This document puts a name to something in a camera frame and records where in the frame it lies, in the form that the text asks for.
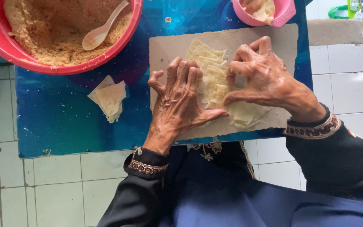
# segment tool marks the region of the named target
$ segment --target brown crumb filling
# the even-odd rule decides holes
[[[4,9],[19,45],[38,62],[71,66],[92,60],[123,35],[131,19],[128,5],[114,21],[104,42],[82,48],[85,35],[106,23],[123,0],[5,0]]]

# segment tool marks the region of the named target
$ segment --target sleeve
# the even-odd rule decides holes
[[[363,139],[324,107],[320,122],[288,120],[286,147],[302,168],[306,191],[363,200]]]
[[[158,221],[167,157],[138,148],[124,162],[128,173],[97,227],[155,226]]]

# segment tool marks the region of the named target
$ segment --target pink plastic container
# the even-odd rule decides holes
[[[246,13],[240,5],[239,0],[232,0],[232,3],[236,15],[243,23],[255,27],[267,25]],[[294,0],[274,0],[274,4],[275,14],[271,26],[280,28],[296,14],[295,3]]]
[[[69,75],[92,70],[114,58],[128,43],[137,28],[142,14],[142,0],[130,0],[132,17],[128,27],[119,40],[104,54],[88,62],[73,66],[51,66],[39,63],[26,53],[15,39],[8,35],[12,31],[5,17],[4,0],[0,0],[0,56],[15,65],[43,74]]]

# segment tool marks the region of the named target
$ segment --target spoon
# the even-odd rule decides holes
[[[83,38],[82,47],[85,50],[93,50],[98,47],[100,44],[103,43],[104,39],[106,38],[110,28],[117,18],[117,16],[121,13],[121,11],[128,5],[127,1],[123,1],[120,3],[116,9],[114,9],[113,13],[111,14],[110,18],[107,22],[99,28],[93,29],[90,31],[86,36]]]

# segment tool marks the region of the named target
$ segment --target table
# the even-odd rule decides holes
[[[297,14],[289,23],[299,27],[295,78],[311,89],[309,40],[305,1],[295,0]],[[171,17],[171,23],[165,23]],[[155,36],[193,34],[246,28],[230,0],[145,0],[138,28],[127,46],[108,63],[85,73],[54,76],[16,67],[19,156],[65,155],[133,149],[146,138],[152,113],[148,39]],[[106,77],[122,80],[130,97],[124,100],[119,121],[110,124],[87,95]],[[206,137],[179,144],[209,143],[280,137],[282,129],[240,132]]]

